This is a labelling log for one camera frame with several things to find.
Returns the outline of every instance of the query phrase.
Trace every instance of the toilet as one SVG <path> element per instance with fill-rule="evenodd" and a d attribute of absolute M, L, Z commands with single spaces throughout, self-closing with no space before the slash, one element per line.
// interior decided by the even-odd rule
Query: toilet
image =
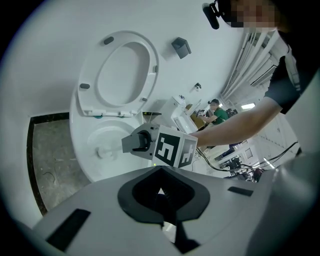
<path fill-rule="evenodd" d="M 122 153 L 121 139 L 143 124 L 142 109 L 156 86 L 159 56 L 133 31 L 118 31 L 88 51 L 70 105 L 74 152 L 91 182 L 151 165 Z"/>

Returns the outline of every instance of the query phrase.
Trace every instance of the wall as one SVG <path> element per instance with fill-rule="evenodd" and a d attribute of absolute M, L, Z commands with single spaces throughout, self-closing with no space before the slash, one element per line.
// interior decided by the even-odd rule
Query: wall
<path fill-rule="evenodd" d="M 229 100 L 240 113 L 243 111 L 241 106 L 250 103 L 257 104 L 259 101 L 261 101 L 268 90 L 269 84 L 270 82 L 267 82 L 256 87 L 252 87 L 250 84 L 244 84 L 230 96 Z"/>
<path fill-rule="evenodd" d="M 227 160 L 230 160 L 236 156 L 240 156 L 240 161 L 242 164 L 252 166 L 254 165 L 257 161 L 259 161 L 259 156 L 256 151 L 256 144 L 255 140 L 253 138 L 249 138 L 246 140 L 247 143 L 245 144 L 238 144 L 236 145 L 236 148 L 234 148 L 234 152 L 225 156 L 222 158 L 218 164 L 221 165 L 222 163 L 226 162 Z M 252 153 L 252 157 L 247 157 L 246 150 L 250 149 Z"/>
<path fill-rule="evenodd" d="M 33 15 L 11 49 L 11 69 L 15 83 L 21 84 L 27 113 L 67 111 L 90 46 L 119 30 L 145 35 L 160 55 L 157 87 L 146 110 L 157 110 L 154 102 L 172 95 L 184 95 L 187 103 L 211 100 L 226 82 L 243 33 L 224 22 L 213 30 L 202 4 L 194 0 L 96 0 L 94 4 L 70 0 L 43 5 L 42 13 Z M 192 54 L 184 59 L 171 45 L 176 37 L 189 42 Z M 196 83 L 202 89 L 190 92 Z"/>
<path fill-rule="evenodd" d="M 288 123 L 284 114 L 278 114 L 269 124 L 267 124 L 255 137 L 255 148 L 258 152 L 259 161 L 264 158 L 270 159 L 287 149 L 291 144 L 298 141 L 296 134 Z M 300 144 L 293 146 L 273 165 L 275 167 L 294 158 L 300 147 Z"/>
<path fill-rule="evenodd" d="M 14 74 L 0 77 L 0 191 L 10 215 L 32 228 L 42 215 L 31 189 L 27 168 L 27 133 L 30 118 L 24 111 Z"/>
<path fill-rule="evenodd" d="M 41 218 L 26 164 L 29 119 L 69 110 L 87 52 L 108 34 L 139 32 L 159 52 L 159 78 L 146 111 L 158 111 L 157 100 L 172 95 L 184 95 L 187 103 L 202 99 L 206 105 L 220 93 L 243 33 L 224 22 L 213 30 L 202 4 L 196 0 L 56 0 L 46 1 L 31 15 L 6 53 L 0 81 L 1 185 L 16 219 L 32 227 Z M 191 55 L 179 59 L 171 46 L 176 37 L 188 40 Z M 200 92 L 192 91 L 196 83 L 202 85 Z"/>

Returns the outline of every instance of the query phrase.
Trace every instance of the person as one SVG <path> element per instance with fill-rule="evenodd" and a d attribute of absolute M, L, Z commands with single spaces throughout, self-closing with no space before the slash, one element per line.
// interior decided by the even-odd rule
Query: person
<path fill-rule="evenodd" d="M 223 123 L 225 120 L 227 120 L 228 114 L 226 111 L 224 111 L 221 107 L 219 107 L 220 102 L 218 99 L 213 99 L 210 103 L 210 110 L 213 113 L 212 116 L 206 117 L 199 115 L 198 118 L 200 118 L 202 121 L 206 122 L 207 124 L 212 123 L 213 125 L 219 125 Z"/>
<path fill-rule="evenodd" d="M 198 147 L 230 145 L 256 135 L 277 114 L 288 112 L 312 80 L 320 63 L 318 41 L 312 36 L 314 25 L 319 24 L 318 8 L 312 8 L 312 1 L 218 0 L 218 4 L 225 14 L 225 22 L 227 17 L 233 21 L 236 19 L 234 24 L 237 25 L 234 27 L 277 29 L 288 49 L 291 49 L 298 76 L 295 79 L 290 76 L 286 57 L 281 57 L 264 98 L 248 111 L 214 127 L 192 133 L 198 138 Z"/>

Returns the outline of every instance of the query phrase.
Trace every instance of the green shirt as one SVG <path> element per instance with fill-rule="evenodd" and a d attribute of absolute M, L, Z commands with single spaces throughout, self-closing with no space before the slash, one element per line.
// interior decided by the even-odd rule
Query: green shirt
<path fill-rule="evenodd" d="M 212 122 L 214 125 L 219 125 L 229 118 L 227 112 L 220 107 L 218 107 L 213 114 L 218 117 Z"/>

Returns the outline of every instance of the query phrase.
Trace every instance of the toilet lid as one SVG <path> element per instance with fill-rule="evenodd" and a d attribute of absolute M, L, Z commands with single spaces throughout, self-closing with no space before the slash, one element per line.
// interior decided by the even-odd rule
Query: toilet lid
<path fill-rule="evenodd" d="M 159 57 L 143 35 L 118 31 L 88 53 L 77 85 L 86 116 L 132 117 L 147 103 L 156 85 Z"/>

